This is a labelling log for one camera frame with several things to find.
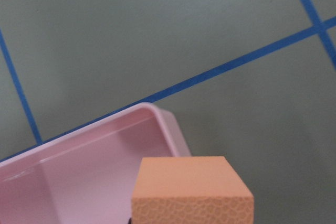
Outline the orange foam block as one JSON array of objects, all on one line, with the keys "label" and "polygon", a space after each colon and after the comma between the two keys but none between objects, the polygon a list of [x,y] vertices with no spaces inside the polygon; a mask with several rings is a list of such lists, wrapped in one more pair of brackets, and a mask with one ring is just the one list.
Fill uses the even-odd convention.
[{"label": "orange foam block", "polygon": [[223,156],[145,157],[132,223],[253,223],[254,197]]}]

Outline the pink plastic bin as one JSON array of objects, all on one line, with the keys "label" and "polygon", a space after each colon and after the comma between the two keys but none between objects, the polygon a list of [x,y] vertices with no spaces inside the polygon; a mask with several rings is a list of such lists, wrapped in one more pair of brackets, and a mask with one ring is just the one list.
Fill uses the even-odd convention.
[{"label": "pink plastic bin", "polygon": [[140,103],[1,162],[1,223],[128,223],[144,157],[189,156],[175,116]]}]

